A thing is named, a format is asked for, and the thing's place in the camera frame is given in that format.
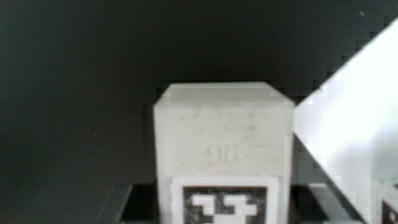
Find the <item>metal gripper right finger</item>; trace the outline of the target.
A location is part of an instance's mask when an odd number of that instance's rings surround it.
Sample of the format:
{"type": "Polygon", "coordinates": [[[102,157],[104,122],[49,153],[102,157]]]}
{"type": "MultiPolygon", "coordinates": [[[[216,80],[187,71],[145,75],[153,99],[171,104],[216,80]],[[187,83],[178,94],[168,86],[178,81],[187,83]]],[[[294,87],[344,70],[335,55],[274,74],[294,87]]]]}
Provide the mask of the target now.
{"type": "Polygon", "coordinates": [[[326,184],[294,187],[294,224],[365,224],[326,184]]]}

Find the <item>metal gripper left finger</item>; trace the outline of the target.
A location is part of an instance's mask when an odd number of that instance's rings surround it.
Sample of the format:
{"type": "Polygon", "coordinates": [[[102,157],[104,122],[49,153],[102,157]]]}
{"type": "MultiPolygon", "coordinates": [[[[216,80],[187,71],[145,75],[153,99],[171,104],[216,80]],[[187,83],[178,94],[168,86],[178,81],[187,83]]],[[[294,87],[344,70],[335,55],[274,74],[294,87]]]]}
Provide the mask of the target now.
{"type": "Polygon", "coordinates": [[[157,224],[157,191],[153,184],[114,186],[97,224],[157,224]]]}

